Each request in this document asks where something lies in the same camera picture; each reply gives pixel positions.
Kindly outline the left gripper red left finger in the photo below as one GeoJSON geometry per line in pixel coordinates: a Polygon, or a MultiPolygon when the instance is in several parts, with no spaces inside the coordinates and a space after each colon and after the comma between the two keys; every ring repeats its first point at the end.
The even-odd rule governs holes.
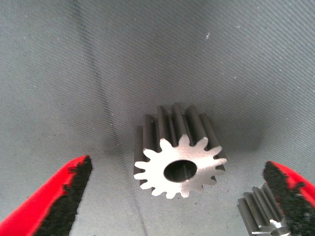
{"type": "Polygon", "coordinates": [[[0,223],[2,236],[67,236],[93,170],[88,155],[74,158],[0,223]]]}

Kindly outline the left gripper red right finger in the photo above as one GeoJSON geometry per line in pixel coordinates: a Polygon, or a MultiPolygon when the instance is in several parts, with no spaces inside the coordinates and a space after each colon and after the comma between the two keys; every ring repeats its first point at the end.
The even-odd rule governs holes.
{"type": "Polygon", "coordinates": [[[315,185],[288,166],[267,161],[266,180],[293,236],[315,234],[315,185]]]}

